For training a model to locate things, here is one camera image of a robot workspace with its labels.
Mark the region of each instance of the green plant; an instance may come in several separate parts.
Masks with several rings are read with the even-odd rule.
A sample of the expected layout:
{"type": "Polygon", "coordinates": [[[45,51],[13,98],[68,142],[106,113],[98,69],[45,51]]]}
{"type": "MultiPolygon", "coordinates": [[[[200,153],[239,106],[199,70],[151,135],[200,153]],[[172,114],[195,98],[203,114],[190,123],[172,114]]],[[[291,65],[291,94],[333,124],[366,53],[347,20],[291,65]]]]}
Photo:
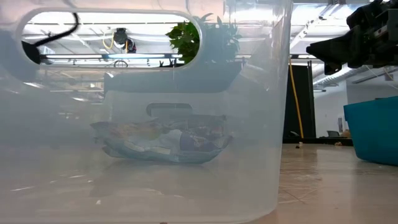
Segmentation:
{"type": "MultiPolygon", "coordinates": [[[[202,18],[194,17],[206,34],[203,40],[206,45],[203,59],[216,63],[233,61],[239,50],[239,39],[242,36],[238,34],[236,24],[223,24],[219,17],[217,17],[217,24],[206,23],[206,18],[210,15],[212,13],[202,18]]],[[[192,22],[180,22],[166,35],[170,37],[173,49],[178,49],[178,54],[182,55],[181,60],[185,64],[195,58],[199,51],[200,38],[192,22]]]]}

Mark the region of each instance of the blue container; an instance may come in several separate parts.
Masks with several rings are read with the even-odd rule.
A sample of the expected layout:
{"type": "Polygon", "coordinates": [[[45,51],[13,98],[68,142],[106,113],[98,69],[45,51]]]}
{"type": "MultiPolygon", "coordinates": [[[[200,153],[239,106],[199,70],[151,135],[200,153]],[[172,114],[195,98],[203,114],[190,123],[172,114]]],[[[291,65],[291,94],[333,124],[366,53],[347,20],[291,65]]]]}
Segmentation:
{"type": "Polygon", "coordinates": [[[358,158],[398,166],[398,96],[346,105],[358,158]]]}

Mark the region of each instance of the crumpled plastic bag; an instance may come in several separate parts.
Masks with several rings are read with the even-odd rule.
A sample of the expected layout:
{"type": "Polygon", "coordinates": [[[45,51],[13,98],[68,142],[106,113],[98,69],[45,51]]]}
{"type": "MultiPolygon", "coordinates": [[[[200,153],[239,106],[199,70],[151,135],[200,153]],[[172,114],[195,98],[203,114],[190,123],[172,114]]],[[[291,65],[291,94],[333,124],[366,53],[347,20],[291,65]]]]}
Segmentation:
{"type": "Polygon", "coordinates": [[[202,164],[215,158],[232,137],[224,134],[225,116],[189,115],[144,123],[91,124],[112,157],[202,164]]]}

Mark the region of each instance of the ceiling light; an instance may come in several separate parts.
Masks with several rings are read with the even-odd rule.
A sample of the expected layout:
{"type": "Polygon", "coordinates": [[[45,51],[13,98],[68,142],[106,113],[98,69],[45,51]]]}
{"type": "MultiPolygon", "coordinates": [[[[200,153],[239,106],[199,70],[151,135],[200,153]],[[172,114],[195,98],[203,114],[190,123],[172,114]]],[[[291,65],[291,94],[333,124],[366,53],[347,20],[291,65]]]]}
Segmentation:
{"type": "Polygon", "coordinates": [[[302,62],[302,63],[300,63],[300,62],[293,62],[292,65],[308,66],[308,64],[307,64],[307,63],[304,63],[304,62],[302,62]]]}
{"type": "Polygon", "coordinates": [[[152,36],[130,36],[134,40],[141,40],[147,42],[169,42],[170,39],[168,37],[152,37],[152,36]]]}
{"type": "Polygon", "coordinates": [[[72,99],[77,100],[77,101],[82,101],[82,102],[86,102],[86,99],[83,98],[77,98],[77,97],[72,97],[72,99]]]}
{"type": "Polygon", "coordinates": [[[37,83],[25,83],[26,85],[30,85],[32,87],[36,87],[36,88],[43,88],[44,86],[37,84],[37,83]]]}
{"type": "Polygon", "coordinates": [[[46,55],[47,58],[102,58],[102,55],[46,55]]]}
{"type": "Polygon", "coordinates": [[[78,90],[78,92],[81,92],[81,93],[101,93],[103,91],[104,90],[78,90]]]}
{"type": "Polygon", "coordinates": [[[249,59],[251,57],[251,55],[237,55],[235,56],[235,58],[239,59],[239,58],[245,58],[245,59],[249,59]]]}
{"type": "Polygon", "coordinates": [[[109,58],[164,58],[164,54],[112,54],[109,58]]]}
{"type": "Polygon", "coordinates": [[[309,58],[316,59],[316,57],[314,57],[312,55],[299,55],[298,58],[300,58],[300,59],[309,59],[309,58]]]}
{"type": "Polygon", "coordinates": [[[73,90],[50,90],[52,93],[70,93],[73,92],[73,90]]]}

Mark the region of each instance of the black cable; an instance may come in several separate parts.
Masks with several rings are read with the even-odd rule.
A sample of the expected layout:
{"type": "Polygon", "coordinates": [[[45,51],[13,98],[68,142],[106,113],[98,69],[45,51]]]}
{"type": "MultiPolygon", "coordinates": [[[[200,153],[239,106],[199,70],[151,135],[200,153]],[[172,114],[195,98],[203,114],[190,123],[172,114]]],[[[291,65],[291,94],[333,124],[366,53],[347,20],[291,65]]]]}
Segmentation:
{"type": "Polygon", "coordinates": [[[77,30],[77,28],[79,27],[79,17],[77,16],[77,13],[75,13],[75,12],[72,13],[72,14],[73,14],[73,16],[75,18],[75,25],[72,27],[72,29],[70,29],[70,30],[68,30],[66,32],[63,32],[61,34],[57,34],[57,35],[54,35],[52,37],[46,38],[44,40],[39,40],[38,42],[36,42],[34,44],[35,47],[44,45],[44,44],[49,43],[51,41],[58,40],[58,39],[60,39],[62,37],[66,37],[66,36],[70,35],[71,33],[75,32],[77,30]]]}

